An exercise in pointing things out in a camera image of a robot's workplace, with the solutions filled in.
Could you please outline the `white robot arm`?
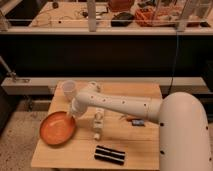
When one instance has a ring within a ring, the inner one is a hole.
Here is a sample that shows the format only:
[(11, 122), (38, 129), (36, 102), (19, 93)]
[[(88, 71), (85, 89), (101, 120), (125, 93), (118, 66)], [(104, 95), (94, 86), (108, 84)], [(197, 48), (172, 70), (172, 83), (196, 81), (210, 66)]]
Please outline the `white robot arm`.
[(146, 119), (159, 125), (160, 171), (213, 171), (208, 120), (202, 103), (186, 92), (164, 99), (107, 95), (89, 82), (71, 101), (70, 113), (81, 117), (100, 107)]

